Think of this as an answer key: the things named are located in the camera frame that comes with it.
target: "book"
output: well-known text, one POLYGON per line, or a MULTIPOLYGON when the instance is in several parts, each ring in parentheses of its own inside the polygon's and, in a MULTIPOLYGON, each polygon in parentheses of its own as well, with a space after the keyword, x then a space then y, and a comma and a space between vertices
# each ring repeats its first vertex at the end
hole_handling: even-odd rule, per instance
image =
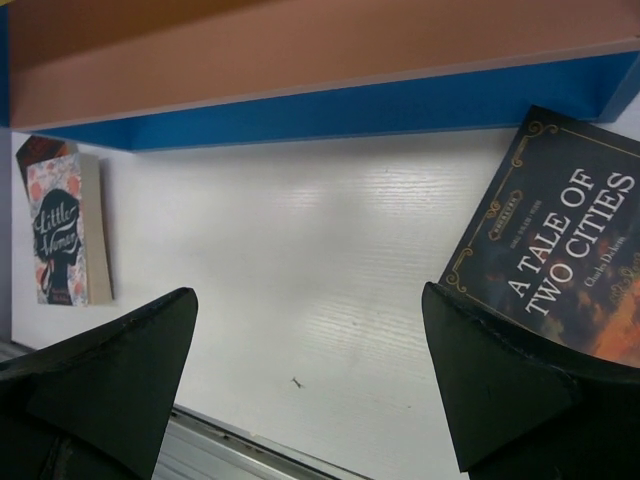
POLYGON ((73 154, 27 168, 38 303, 112 299, 98 159, 73 154))
POLYGON ((72 153, 74 148, 64 140, 31 135, 16 153, 25 189, 27 188, 27 168, 30 165, 72 153))
POLYGON ((531 108, 440 283, 640 367, 640 142, 531 108))

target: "white wood grain surface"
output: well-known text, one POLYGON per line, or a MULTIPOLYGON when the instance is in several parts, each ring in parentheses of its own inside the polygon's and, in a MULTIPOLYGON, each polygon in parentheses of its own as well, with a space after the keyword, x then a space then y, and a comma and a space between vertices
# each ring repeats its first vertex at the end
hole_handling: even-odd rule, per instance
MULTIPOLYGON (((610 128, 640 139, 640 102, 610 128)), ((84 309, 36 304, 14 168, 14 339, 44 347, 192 286, 200 313, 177 403, 377 479, 462 478, 421 292, 513 133, 82 147, 104 159, 116 295, 84 309)), ((24 138, 14 134, 14 152, 24 138)))

